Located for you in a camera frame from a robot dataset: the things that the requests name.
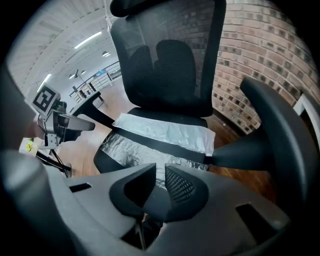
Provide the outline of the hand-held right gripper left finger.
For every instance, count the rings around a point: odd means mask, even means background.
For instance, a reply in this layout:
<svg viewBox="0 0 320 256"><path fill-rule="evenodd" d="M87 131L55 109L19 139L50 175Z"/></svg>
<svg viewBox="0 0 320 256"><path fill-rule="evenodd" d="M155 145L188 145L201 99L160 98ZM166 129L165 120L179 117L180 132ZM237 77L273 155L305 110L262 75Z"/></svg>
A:
<svg viewBox="0 0 320 256"><path fill-rule="evenodd" d="M156 185L156 164L138 165L137 171L117 180L109 189L109 198L123 215L142 218L143 207Z"/></svg>

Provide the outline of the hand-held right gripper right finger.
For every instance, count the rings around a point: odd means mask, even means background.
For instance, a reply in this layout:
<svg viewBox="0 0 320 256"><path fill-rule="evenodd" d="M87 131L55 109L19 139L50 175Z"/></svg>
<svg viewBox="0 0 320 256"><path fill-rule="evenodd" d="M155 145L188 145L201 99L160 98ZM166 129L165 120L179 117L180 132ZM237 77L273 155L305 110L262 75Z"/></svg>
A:
<svg viewBox="0 0 320 256"><path fill-rule="evenodd" d="M170 207L165 214L166 222L191 219L207 203L209 189L204 181L184 171L181 165L165 166L165 187Z"/></svg>

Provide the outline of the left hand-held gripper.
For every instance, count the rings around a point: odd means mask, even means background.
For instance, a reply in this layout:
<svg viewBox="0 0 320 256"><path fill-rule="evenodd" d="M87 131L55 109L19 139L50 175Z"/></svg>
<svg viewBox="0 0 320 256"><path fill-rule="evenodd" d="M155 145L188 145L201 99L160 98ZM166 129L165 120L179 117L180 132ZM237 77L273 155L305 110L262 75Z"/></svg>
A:
<svg viewBox="0 0 320 256"><path fill-rule="evenodd" d="M93 131L96 125L66 112L66 104L53 88L43 84L31 103L39 113L44 129L45 150L55 150L61 143L75 141L83 131Z"/></svg>

